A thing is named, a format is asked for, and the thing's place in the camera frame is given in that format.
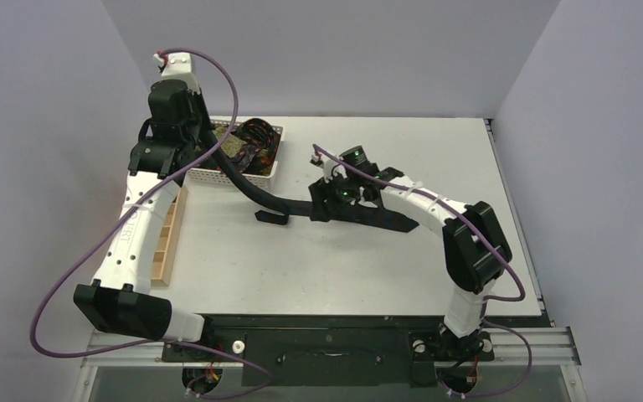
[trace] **wooden organizer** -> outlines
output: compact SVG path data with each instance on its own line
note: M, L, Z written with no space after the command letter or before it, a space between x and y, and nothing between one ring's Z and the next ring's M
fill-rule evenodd
M154 262L152 264L152 286L168 286L171 282L171 272L173 271L173 260L176 256L176 246L178 244L178 232L181 231L181 222L183 221L183 210L186 208L186 197L188 190L181 187L178 196L171 208L168 209L164 227L157 244L157 251L154 253Z

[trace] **gray wall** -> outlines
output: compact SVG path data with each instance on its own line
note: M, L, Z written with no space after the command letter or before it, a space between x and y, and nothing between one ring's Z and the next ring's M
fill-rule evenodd
M0 401L68 400L78 360L28 343L46 290L119 213L127 155L147 115L141 77L97 0L0 1ZM92 326L51 303L39 332L81 350Z
M495 133L590 400L643 400L643 2L563 0Z
M243 115L496 114L558 0L102 0L149 84L157 49L229 69ZM199 63L212 112L230 93Z

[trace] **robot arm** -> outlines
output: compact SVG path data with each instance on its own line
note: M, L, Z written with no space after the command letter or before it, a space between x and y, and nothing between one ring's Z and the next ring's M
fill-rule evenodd
M392 167L379 170L375 163L366 158L360 146L340 154L339 158L384 182L423 190L424 193L435 197L432 199L412 191L398 190L369 181L320 155L315 154L311 159L312 164L324 171L324 177L310 186L317 214L323 216L344 204L373 203L399 212L442 237L447 271L455 283L444 324L458 339L476 335L481 325L484 298L503 273L503 268L484 245L479 243L469 228L441 208L436 199L441 199L465 215L509 261L512 253L491 206L484 202L470 205L445 198L423 188L422 183L415 182Z
M152 118L145 121L131 150L121 214L130 208L137 210L114 234L91 284L78 285L73 298L102 332L197 342L209 327L202 316L148 294L159 235L183 179L168 183L142 204L134 204L195 158L198 134L210 124L190 55L170 54L168 59L162 64L162 80L152 85L149 95Z

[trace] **red wire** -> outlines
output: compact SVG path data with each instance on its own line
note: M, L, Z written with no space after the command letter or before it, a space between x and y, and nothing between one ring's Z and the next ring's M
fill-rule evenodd
M218 350L223 352L223 344L222 343L218 344ZM211 379L214 378L214 376L213 376L213 373L214 373L214 371L213 371L213 363L215 363L215 362L213 360L211 360L211 364L208 366L208 372L210 373Z
M161 67L161 69L163 70L163 69L164 69L164 67L166 67L166 65L168 64L168 55L167 55L167 54L164 54L164 55L162 56L162 51L161 51L161 50L157 50L157 54L159 55L159 57L161 57L162 59L164 59L164 65Z
M477 367L478 363L479 363L479 355L476 355L475 356L475 364L474 364L474 366L472 366L472 370L470 370L470 372L467 374L467 377L470 377L472 375L472 373L474 373L476 371L476 367Z

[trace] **white table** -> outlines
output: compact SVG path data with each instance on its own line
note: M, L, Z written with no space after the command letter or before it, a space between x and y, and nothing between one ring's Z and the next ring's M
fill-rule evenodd
M519 303L492 301L488 315L536 316L540 309L490 138L482 119L266 117L283 126L274 193L309 200L322 171L311 144L339 153L363 145L380 168L392 166L448 198L496 210L527 289ZM443 315L453 283L442 239L291 217L287 226L255 220L260 206L236 188L188 182L172 282L155 288L178 307L216 314ZM496 294L516 295L509 275Z

